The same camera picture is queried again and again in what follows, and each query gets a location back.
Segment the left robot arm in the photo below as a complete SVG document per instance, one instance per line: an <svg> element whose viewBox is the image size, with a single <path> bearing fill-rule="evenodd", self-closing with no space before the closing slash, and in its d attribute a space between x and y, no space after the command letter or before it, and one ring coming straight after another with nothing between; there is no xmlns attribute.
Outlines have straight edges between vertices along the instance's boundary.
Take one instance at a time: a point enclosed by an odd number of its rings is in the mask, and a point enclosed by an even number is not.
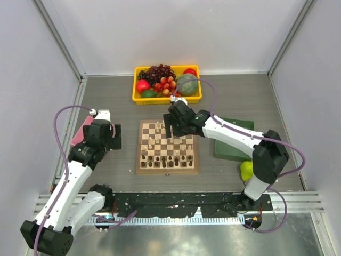
<svg viewBox="0 0 341 256"><path fill-rule="evenodd" d="M83 138L72 146L66 169L52 195L33 221L24 221L20 231L29 248L47 255L66 255L74 237L97 211L109 212L114 205L111 188L93 185L77 206L81 187L110 150L122 148L121 125L94 119L82 126Z"/></svg>

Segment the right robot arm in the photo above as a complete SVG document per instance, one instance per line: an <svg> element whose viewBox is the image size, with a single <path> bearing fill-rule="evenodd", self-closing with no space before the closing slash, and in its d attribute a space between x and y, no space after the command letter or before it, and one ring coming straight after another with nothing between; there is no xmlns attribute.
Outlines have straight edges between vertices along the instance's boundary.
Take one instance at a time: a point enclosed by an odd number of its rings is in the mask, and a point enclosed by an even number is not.
<svg viewBox="0 0 341 256"><path fill-rule="evenodd" d="M163 119L167 138L198 135L221 141L251 158L253 176L241 193L241 204L247 210L259 206L263 192L275 183L290 159L284 142L276 132L247 130L206 110L196 113L182 100L173 102Z"/></svg>

